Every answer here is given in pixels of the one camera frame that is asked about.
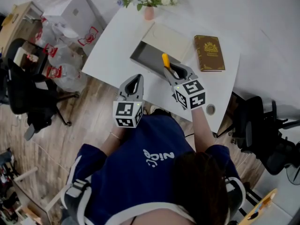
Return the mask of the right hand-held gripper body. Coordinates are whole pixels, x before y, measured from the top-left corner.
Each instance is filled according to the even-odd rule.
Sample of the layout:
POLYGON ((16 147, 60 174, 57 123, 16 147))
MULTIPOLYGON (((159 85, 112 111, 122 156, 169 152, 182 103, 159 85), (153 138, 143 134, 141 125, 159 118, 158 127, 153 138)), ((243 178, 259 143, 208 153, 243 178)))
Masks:
POLYGON ((194 110, 206 104, 206 90, 201 82, 198 78, 173 87, 176 101, 184 110, 194 110))

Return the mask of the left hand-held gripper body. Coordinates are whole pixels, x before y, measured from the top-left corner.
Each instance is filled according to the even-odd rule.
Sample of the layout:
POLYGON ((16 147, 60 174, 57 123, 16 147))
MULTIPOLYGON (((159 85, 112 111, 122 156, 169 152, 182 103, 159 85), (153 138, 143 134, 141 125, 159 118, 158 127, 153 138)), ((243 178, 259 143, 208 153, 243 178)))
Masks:
POLYGON ((118 96, 113 102, 113 119, 120 128, 136 128, 143 116, 143 96, 118 96))

